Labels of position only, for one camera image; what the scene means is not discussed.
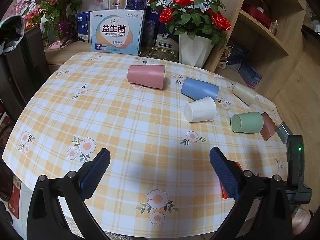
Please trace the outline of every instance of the table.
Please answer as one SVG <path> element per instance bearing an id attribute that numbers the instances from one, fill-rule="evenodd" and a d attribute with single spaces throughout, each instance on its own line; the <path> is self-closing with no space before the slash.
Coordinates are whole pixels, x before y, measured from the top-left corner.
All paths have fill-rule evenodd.
<path id="1" fill-rule="evenodd" d="M 127 82 L 130 65 L 166 65 L 163 90 Z M 213 122 L 188 123 L 181 94 L 186 77 L 220 87 Z M 278 135 L 231 130 L 233 114 L 267 112 L 262 96 L 248 107 L 235 84 L 206 70 L 121 54 L 78 53 L 30 100 L 9 138 L 3 159 L 31 189 L 39 175 L 64 176 L 107 148 L 111 163 L 91 199 L 92 215 L 108 232 L 141 237 L 182 237 L 215 231 L 234 200 L 221 198 L 209 162 L 218 146 L 228 159 L 258 176 L 286 179 L 286 147 Z M 62 208 L 70 216 L 62 201 Z"/>

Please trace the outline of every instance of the white planter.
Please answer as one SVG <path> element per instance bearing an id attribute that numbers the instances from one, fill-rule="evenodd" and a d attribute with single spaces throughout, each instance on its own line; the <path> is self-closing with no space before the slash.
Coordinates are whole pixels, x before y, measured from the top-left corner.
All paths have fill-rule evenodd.
<path id="1" fill-rule="evenodd" d="M 212 48 L 211 40 L 200 36 L 192 40 L 184 33 L 179 39 L 179 63 L 202 68 Z"/>

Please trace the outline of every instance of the blue cup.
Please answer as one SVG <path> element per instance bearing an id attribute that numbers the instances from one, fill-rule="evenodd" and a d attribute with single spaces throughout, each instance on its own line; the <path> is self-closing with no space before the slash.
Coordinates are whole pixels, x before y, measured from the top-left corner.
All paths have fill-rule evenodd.
<path id="1" fill-rule="evenodd" d="M 205 97 L 211 97 L 213 100 L 216 100 L 218 92 L 218 86 L 193 78 L 186 78 L 181 88 L 181 93 L 193 100 Z"/>

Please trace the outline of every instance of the metal bolt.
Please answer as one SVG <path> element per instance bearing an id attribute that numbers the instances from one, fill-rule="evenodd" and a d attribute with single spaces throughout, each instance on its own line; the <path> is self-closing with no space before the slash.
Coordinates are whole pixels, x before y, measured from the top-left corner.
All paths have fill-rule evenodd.
<path id="1" fill-rule="evenodd" d="M 252 176 L 252 172 L 251 172 L 251 171 L 248 171 L 248 170 L 244 171 L 243 174 L 244 174 L 244 176 L 246 176 L 247 178 L 250 178 L 250 177 Z"/>
<path id="2" fill-rule="evenodd" d="M 41 175 L 40 177 L 39 177 L 39 181 L 44 181 L 45 180 L 45 176 L 44 175 Z"/>
<path id="3" fill-rule="evenodd" d="M 73 178 L 75 175 L 76 175 L 75 171 L 69 171 L 67 174 L 68 178 Z"/>
<path id="4" fill-rule="evenodd" d="M 276 181 L 281 181 L 281 177 L 279 175 L 274 175 L 273 177 Z"/>

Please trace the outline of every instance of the beige cup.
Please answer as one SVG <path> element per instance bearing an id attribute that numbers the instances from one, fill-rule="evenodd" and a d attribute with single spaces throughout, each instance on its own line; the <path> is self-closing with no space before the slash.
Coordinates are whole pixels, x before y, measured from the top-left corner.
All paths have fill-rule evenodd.
<path id="1" fill-rule="evenodd" d="M 257 92 L 253 89 L 236 83 L 235 87 L 232 90 L 232 93 L 239 97 L 245 104 L 248 106 L 252 105 L 254 102 Z"/>
<path id="2" fill-rule="evenodd" d="M 186 103 L 184 115 L 188 122 L 213 121 L 217 116 L 217 106 L 211 97 Z"/>

